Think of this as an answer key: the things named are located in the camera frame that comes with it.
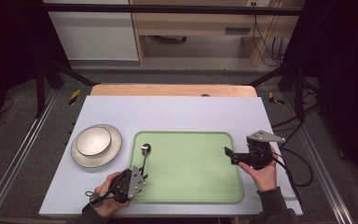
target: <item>aluminum rail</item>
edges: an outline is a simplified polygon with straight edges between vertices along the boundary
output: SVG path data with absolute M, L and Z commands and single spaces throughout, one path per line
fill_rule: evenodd
M 283 95 L 284 101 L 288 103 L 288 107 L 291 113 L 295 116 L 296 112 L 293 108 L 293 98 L 284 93 Z M 324 162 L 322 161 L 321 157 L 319 156 L 318 151 L 316 150 L 315 145 L 313 144 L 310 135 L 307 129 L 302 125 L 299 129 L 302 139 L 306 145 L 307 154 L 310 157 L 310 162 L 316 168 L 316 174 L 321 182 L 321 186 L 324 189 L 324 194 L 328 202 L 330 202 L 331 208 L 337 218 L 339 224 L 352 224 L 354 223 L 351 214 L 348 211 L 347 206 L 345 205 L 344 201 L 341 198 L 341 195 L 338 192 L 338 189 L 331 177 L 328 173 L 326 167 L 324 166 Z
M 24 163 L 28 155 L 28 152 L 30 151 L 34 143 L 34 140 L 38 136 L 39 131 L 41 130 L 46 118 L 48 117 L 48 113 L 51 110 L 58 93 L 59 90 L 50 91 L 48 99 L 46 100 L 46 109 L 39 116 L 39 118 L 34 121 L 30 131 L 25 136 L 14 159 L 12 160 L 11 164 L 7 168 L 7 171 L 2 177 L 0 181 L 0 206 L 2 205 L 5 197 L 7 196 L 7 193 L 10 190 L 10 187 L 13 184 L 17 174 L 19 173 L 20 168 L 22 167 L 22 164 Z
M 26 8 L 43 8 L 61 12 L 133 12 L 133 13 L 180 13 L 180 14 L 226 14 L 301 16 L 317 13 L 302 8 L 282 7 L 215 7 L 215 6 L 167 6 L 167 5 L 104 5 L 104 4 L 23 4 Z

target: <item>human hand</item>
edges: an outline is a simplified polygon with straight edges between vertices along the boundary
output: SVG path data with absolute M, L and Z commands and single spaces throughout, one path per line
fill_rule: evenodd
M 107 192 L 109 190 L 109 186 L 112 183 L 113 179 L 120 175 L 120 172 L 116 172 L 112 175 L 109 175 L 105 182 L 101 184 L 101 186 L 95 188 L 94 193 L 100 194 Z M 103 200 L 103 204 L 101 206 L 94 208 L 95 212 L 100 217 L 110 217 L 113 213 L 115 213 L 119 208 L 128 207 L 131 201 L 126 201 L 125 203 L 116 202 L 115 199 L 105 199 Z
M 275 149 L 271 147 L 272 155 L 277 159 L 275 154 Z M 238 165 L 240 168 L 246 172 L 255 182 L 255 186 L 259 191 L 267 191 L 277 188 L 277 168 L 276 161 L 270 162 L 266 167 L 261 170 L 254 170 L 248 164 L 244 162 L 239 162 Z

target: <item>black curtain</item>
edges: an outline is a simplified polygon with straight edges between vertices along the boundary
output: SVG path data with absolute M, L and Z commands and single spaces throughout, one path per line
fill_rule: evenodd
M 71 67 L 48 13 L 22 7 L 22 2 L 43 3 L 0 0 L 0 108 L 9 88 L 35 78 L 35 68 L 45 55 Z M 43 73 L 57 88 L 59 71 L 44 66 Z
M 330 2 L 307 0 L 306 9 L 327 9 Z M 309 16 L 298 22 L 287 61 L 316 21 Z M 335 1 L 311 37 L 300 65 L 305 76 L 319 79 L 324 116 L 346 157 L 358 166 L 358 1 Z

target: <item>white tabletop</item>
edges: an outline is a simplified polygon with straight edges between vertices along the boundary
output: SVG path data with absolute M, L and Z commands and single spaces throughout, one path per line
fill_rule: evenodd
M 123 142 L 111 162 L 98 168 L 84 168 L 72 160 L 71 145 L 81 131 L 95 124 L 116 127 Z M 80 215 L 89 201 L 86 191 L 101 185 L 107 175 L 128 168 L 132 141 L 140 131 L 226 132 L 231 135 L 237 152 L 247 152 L 246 135 L 259 130 L 272 133 L 266 110 L 258 97 L 88 96 L 39 214 L 50 217 Z M 280 153 L 277 144 L 271 145 Z M 240 173 L 244 196 L 238 203 L 132 202 L 114 216 L 234 217 L 257 214 L 261 211 L 261 203 L 255 184 L 245 172 Z M 278 185 L 287 206 L 302 215 L 285 171 L 279 165 Z

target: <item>sleeve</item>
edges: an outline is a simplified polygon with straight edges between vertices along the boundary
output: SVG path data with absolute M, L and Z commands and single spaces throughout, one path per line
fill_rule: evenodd
M 94 209 L 87 209 L 79 219 L 68 219 L 66 224 L 104 224 L 108 218 L 98 216 Z
M 293 209 L 287 209 L 281 193 L 281 188 L 257 192 L 261 198 L 263 212 L 259 213 L 251 224 L 292 224 L 297 223 L 296 213 Z

